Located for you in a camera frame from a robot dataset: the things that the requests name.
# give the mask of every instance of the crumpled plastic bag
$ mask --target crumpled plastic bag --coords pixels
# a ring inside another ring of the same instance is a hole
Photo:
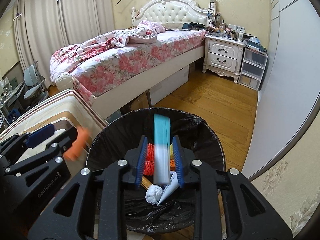
[[[152,205],[157,205],[162,196],[162,188],[158,185],[150,185],[146,192],[146,201]]]
[[[171,135],[179,136],[182,147],[193,150],[196,158],[217,170],[225,170],[225,158],[217,135],[199,116],[168,108],[147,108],[129,112],[108,125],[94,139],[86,167],[95,171],[122,159],[126,152],[139,145],[142,135],[154,143],[153,114],[168,116]],[[143,233],[164,234],[194,224],[195,191],[178,188],[160,205],[145,199],[146,190],[124,191],[127,229]]]

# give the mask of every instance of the nightstand drawer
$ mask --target nightstand drawer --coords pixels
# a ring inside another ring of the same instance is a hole
[[[237,60],[234,58],[229,58],[219,54],[208,52],[207,64],[234,72],[236,69]]]
[[[237,45],[210,40],[209,52],[237,59],[239,47]]]

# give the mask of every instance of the white bottle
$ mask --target white bottle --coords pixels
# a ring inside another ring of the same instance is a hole
[[[238,35],[238,41],[243,41],[243,32],[241,30]]]

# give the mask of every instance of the white headboard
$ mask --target white headboard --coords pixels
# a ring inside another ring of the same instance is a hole
[[[135,17],[135,8],[132,8],[132,24],[137,26],[142,20],[158,23],[202,23],[209,25],[207,10],[198,7],[192,0],[151,0]]]

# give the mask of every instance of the drawer handle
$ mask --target drawer handle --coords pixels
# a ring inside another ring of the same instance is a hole
[[[222,50],[224,50],[224,52],[228,54],[228,52],[225,49],[218,49],[219,52],[221,52]]]
[[[226,62],[226,60],[224,60],[224,61],[220,61],[220,59],[217,57],[217,60],[220,62],[220,63],[225,63]]]

